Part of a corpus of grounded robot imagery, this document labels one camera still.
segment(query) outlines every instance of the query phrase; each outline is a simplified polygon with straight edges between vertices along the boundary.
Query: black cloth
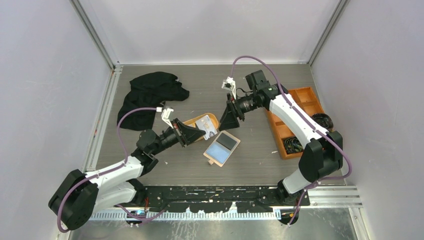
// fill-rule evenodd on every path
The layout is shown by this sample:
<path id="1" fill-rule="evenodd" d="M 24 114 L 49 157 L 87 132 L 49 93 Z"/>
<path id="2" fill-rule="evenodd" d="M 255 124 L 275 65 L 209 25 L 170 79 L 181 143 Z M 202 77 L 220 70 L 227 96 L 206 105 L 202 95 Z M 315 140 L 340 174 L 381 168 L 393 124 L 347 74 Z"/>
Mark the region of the black cloth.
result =
<path id="1" fill-rule="evenodd" d="M 161 107 L 164 101 L 183 101 L 190 95 L 190 92 L 182 87 L 177 76 L 162 71 L 136 77 L 129 83 L 131 91 L 123 100 L 116 123 L 119 123 L 121 118 L 131 110 Z M 120 127 L 136 131 L 151 129 L 155 113 L 155 111 L 145 110 L 133 112 L 122 121 Z"/>

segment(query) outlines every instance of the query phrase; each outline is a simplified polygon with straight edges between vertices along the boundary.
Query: gray floor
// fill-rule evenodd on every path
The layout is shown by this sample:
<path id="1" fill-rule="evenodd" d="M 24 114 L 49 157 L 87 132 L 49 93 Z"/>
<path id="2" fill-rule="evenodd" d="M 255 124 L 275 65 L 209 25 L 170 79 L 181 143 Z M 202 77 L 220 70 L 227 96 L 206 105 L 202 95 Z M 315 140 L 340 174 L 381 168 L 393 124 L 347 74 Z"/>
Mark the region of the gray floor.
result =
<path id="1" fill-rule="evenodd" d="M 153 221 L 129 227 L 124 221 L 89 221 L 71 240 L 356 240 L 347 208 L 301 209 L 290 228 L 275 220 Z"/>
<path id="2" fill-rule="evenodd" d="M 309 87 L 315 90 L 310 67 L 306 64 L 278 64 L 271 66 L 287 89 Z M 234 80 L 237 87 L 248 90 L 244 76 L 262 69 L 273 84 L 272 75 L 261 65 L 238 65 Z M 190 91 L 185 101 L 169 101 L 174 108 L 172 118 L 182 122 L 202 115 L 214 114 L 218 120 L 226 107 L 227 91 L 221 89 L 223 79 L 230 73 L 231 65 L 157 65 L 125 66 L 118 82 L 118 88 L 107 123 L 97 169 L 123 159 L 124 153 L 116 134 L 117 114 L 124 97 L 130 91 L 129 81 L 143 74 L 164 71 L 178 76 L 182 86 Z M 153 130 L 160 133 L 167 125 L 156 114 Z M 277 151 L 273 134 L 263 109 L 246 114 L 246 121 L 240 128 L 229 130 L 241 143 L 223 167 L 209 165 L 203 152 L 212 140 L 202 140 L 187 148 L 174 145 L 156 157 L 159 163 L 139 180 L 145 185 L 276 185 L 290 175 L 298 166 L 298 158 L 282 160 Z M 136 147 L 139 132 L 121 130 L 121 136 L 129 152 Z M 331 181 L 327 184 L 343 184 Z"/>

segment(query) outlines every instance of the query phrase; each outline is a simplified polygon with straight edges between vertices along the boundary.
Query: aluminum frame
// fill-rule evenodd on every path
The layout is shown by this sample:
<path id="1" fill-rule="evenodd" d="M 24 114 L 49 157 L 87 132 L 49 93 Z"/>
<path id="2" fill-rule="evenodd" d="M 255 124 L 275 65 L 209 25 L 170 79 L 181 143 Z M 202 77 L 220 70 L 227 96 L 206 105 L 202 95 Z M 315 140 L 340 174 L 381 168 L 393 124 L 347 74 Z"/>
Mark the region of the aluminum frame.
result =
<path id="1" fill-rule="evenodd" d="M 94 28 L 92 22 L 90 21 L 89 16 L 81 5 L 80 0 L 69 0 L 69 2 L 72 4 L 73 8 L 75 9 L 75 12 L 78 14 L 79 19 L 81 19 L 82 24 L 84 24 L 85 28 L 87 29 L 88 34 L 91 36 L 91 39 L 93 40 L 97 49 L 100 51 L 104 60 L 107 62 L 107 65 L 109 65 L 109 68 L 114 69 L 115 64 L 112 61 L 112 58 L 109 55 L 108 51 L 106 50 L 105 45 L 102 43 L 102 40 L 96 32 L 96 29 Z"/>
<path id="2" fill-rule="evenodd" d="M 93 39 L 95 45 L 103 55 L 103 58 L 109 65 L 111 69 L 114 69 L 113 74 L 111 75 L 105 95 L 102 99 L 102 105 L 100 113 L 98 116 L 98 121 L 96 123 L 96 135 L 90 142 L 89 151 L 87 154 L 86 161 L 83 166 L 84 171 L 92 171 L 96 169 L 97 160 L 99 158 L 100 149 L 103 142 L 103 137 L 106 131 L 106 125 L 109 120 L 109 114 L 112 108 L 112 102 L 115 97 L 117 90 L 118 81 L 123 70 L 124 65 L 120 65 L 119 62 L 114 64 L 110 55 L 108 54 L 105 46 L 103 45 L 99 35 L 97 34 L 95 28 L 93 27 L 89 17 L 86 14 L 83 6 L 80 3 L 80 0 L 69 0 L 73 5 L 75 11 L 78 13 L 82 23 L 86 27 L 88 33 Z M 340 0 L 337 4 L 337 7 L 332 14 L 327 27 L 322 33 L 309 61 L 307 62 L 310 66 L 314 63 L 318 54 L 320 53 L 323 45 L 325 44 L 328 36 L 333 30 L 334 26 L 337 24 L 343 10 L 347 6 L 350 0 Z M 326 185 L 318 186 L 309 191 L 309 200 L 311 202 L 310 206 L 302 206 L 302 209 L 319 209 L 319 208 L 348 208 L 354 229 L 358 239 L 369 240 L 369 234 L 367 228 L 363 221 L 363 216 L 361 214 L 362 202 L 359 197 L 358 190 L 355 186 L 341 186 L 341 185 Z M 279 206 L 274 207 L 274 212 L 268 213 L 237 213 L 237 208 L 235 204 L 230 208 L 226 213 L 192 213 L 190 210 L 183 213 L 171 213 L 165 212 L 163 215 L 155 219 L 155 221 L 169 221 L 169 220 L 179 220 L 179 221 L 192 221 L 192 220 L 268 220 L 275 219 L 280 217 L 280 210 L 293 209 L 292 206 Z M 149 212 L 148 217 L 154 216 L 155 213 Z M 126 213 L 120 208 L 109 208 L 102 210 L 94 214 L 90 221 L 122 221 L 122 220 L 131 220 L 132 218 L 126 218 Z M 69 239 L 68 233 L 59 233 L 57 235 L 57 240 L 67 240 Z"/>
<path id="3" fill-rule="evenodd" d="M 117 92 L 118 81 L 122 73 L 122 66 L 118 63 L 115 66 L 113 74 L 107 83 L 106 92 L 102 99 L 101 109 L 97 118 L 95 130 L 96 133 L 91 139 L 89 144 L 89 150 L 85 159 L 82 171 L 94 171 L 96 170 L 97 161 L 99 159 L 100 149 L 102 147 L 103 138 L 106 132 L 106 126 L 108 124 L 109 115 L 112 109 L 112 103 L 114 102 L 115 93 Z"/>
<path id="4" fill-rule="evenodd" d="M 348 3 L 351 0 L 339 0 L 337 6 L 335 7 L 335 10 L 327 24 L 327 26 L 325 27 L 324 32 L 322 33 L 321 37 L 319 38 L 318 43 L 316 44 L 315 49 L 312 52 L 312 55 L 310 56 L 309 61 L 307 62 L 307 64 L 309 64 L 309 66 L 312 67 L 312 65 L 314 64 L 315 60 L 318 57 L 318 54 L 320 54 L 321 49 L 323 48 L 324 44 L 326 43 L 329 35 L 331 34 L 332 30 L 334 29 L 334 27 L 336 26 L 337 22 L 339 21 L 343 11 L 345 10 L 346 6 L 348 5 Z"/>

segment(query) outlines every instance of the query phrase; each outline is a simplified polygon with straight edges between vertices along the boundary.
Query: orange wooden box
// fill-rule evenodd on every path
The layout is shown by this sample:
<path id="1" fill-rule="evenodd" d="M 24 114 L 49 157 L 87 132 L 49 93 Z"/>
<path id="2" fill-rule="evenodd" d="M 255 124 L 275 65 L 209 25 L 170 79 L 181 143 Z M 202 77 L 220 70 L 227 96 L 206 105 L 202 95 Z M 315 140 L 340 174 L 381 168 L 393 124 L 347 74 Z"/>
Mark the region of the orange wooden box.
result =
<path id="1" fill-rule="evenodd" d="M 288 91 L 293 97 L 294 101 L 301 107 L 309 116 L 321 113 L 323 114 L 323 108 L 321 107 L 320 101 L 315 96 L 314 91 L 311 87 L 295 88 Z M 268 117 L 269 125 L 271 126 L 272 133 L 274 135 L 275 142 L 278 147 L 279 155 L 282 159 L 299 158 L 302 156 L 302 152 L 287 154 L 286 149 L 283 145 L 283 139 L 293 137 L 294 134 L 290 131 L 289 127 L 281 121 L 276 115 L 265 109 L 266 116 Z"/>

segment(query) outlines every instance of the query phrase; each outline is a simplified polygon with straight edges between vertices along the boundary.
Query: gray table surface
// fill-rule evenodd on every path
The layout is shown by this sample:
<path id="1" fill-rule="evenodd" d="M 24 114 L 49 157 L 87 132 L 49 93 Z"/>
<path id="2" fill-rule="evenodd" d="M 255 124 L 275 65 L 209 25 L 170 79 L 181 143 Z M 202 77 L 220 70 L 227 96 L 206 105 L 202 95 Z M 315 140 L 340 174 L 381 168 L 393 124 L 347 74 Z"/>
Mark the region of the gray table surface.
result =
<path id="1" fill-rule="evenodd" d="M 311 69 L 306 64 L 271 65 L 287 89 L 313 87 L 315 84 Z M 274 84 L 272 75 L 261 65 L 237 65 L 234 80 L 237 87 L 248 90 L 244 76 L 262 69 L 267 79 Z M 214 114 L 218 120 L 226 107 L 226 90 L 221 89 L 231 65 L 141 65 L 125 66 L 120 75 L 114 97 L 106 133 L 100 150 L 97 168 L 121 161 L 123 149 L 116 134 L 117 114 L 124 97 L 130 91 L 129 81 L 156 71 L 175 74 L 182 86 L 190 91 L 190 97 L 184 101 L 168 101 L 174 108 L 173 118 L 182 122 L 205 113 Z M 202 140 L 182 148 L 176 144 L 159 153 L 159 163 L 139 180 L 145 185 L 276 185 L 298 168 L 298 158 L 282 160 L 277 151 L 264 109 L 256 109 L 246 114 L 246 120 L 240 122 L 240 128 L 228 130 L 241 140 L 241 143 L 223 167 L 209 165 L 204 151 L 212 140 Z M 167 125 L 156 114 L 153 130 L 160 133 Z M 128 152 L 136 148 L 138 131 L 122 129 L 121 137 Z M 342 180 L 326 181 L 324 184 L 343 184 Z"/>

